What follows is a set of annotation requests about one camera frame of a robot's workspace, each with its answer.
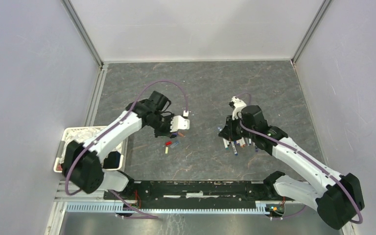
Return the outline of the teal capped white pen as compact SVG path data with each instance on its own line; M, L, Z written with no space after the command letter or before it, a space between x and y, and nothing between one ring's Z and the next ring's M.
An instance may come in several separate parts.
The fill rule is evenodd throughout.
M225 149L228 150L229 146L230 146L230 143L226 139L223 139L223 142L224 142Z

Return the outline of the blue transparent pen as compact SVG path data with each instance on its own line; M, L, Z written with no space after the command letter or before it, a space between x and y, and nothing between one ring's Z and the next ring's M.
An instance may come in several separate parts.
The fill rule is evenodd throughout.
M238 152L237 152L237 149L236 149L236 143L232 141L232 142L231 142L231 146L232 146L232 149L233 149L234 155L237 156L237 155L238 155Z

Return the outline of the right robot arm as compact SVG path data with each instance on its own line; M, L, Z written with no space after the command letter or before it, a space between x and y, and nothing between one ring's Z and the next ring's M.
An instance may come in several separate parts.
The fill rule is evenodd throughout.
M331 228L347 223L362 224L365 208L360 180L331 169L299 147L279 127L269 125L258 105L235 98L229 103L232 114L226 118L219 137L232 143L250 140L260 150L291 167L306 181L292 179L277 171L266 178L263 194L270 200L288 197L317 211Z

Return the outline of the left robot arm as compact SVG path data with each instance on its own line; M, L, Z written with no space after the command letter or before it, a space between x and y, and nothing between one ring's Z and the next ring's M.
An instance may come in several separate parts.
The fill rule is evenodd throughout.
M154 135L171 133L171 120L175 116L167 111L171 101L163 94L153 91L149 98L128 104L121 115L95 136L67 144L62 174L66 184L73 183L78 191L87 194L99 188L111 189L121 199L134 194L130 177L120 170L109 171L102 164L110 153L126 138L145 126L154 129Z

